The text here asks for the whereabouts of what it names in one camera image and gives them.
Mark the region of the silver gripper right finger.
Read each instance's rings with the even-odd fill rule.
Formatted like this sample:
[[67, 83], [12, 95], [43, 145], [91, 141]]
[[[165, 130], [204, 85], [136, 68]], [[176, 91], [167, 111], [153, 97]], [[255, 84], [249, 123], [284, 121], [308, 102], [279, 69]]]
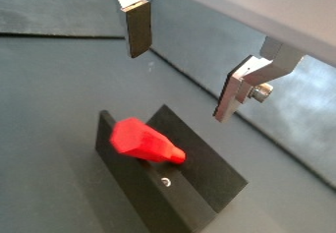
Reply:
[[269, 81], [289, 74], [304, 52], [265, 37], [260, 56], [249, 55], [228, 73], [213, 117], [225, 122], [248, 98], [263, 102], [273, 91]]

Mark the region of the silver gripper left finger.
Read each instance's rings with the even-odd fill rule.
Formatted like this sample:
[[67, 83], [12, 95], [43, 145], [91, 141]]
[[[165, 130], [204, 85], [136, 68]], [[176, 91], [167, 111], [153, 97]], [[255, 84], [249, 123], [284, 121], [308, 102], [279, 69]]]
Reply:
[[147, 0], [119, 0], [125, 22], [125, 41], [131, 58], [141, 55], [152, 44], [151, 3]]

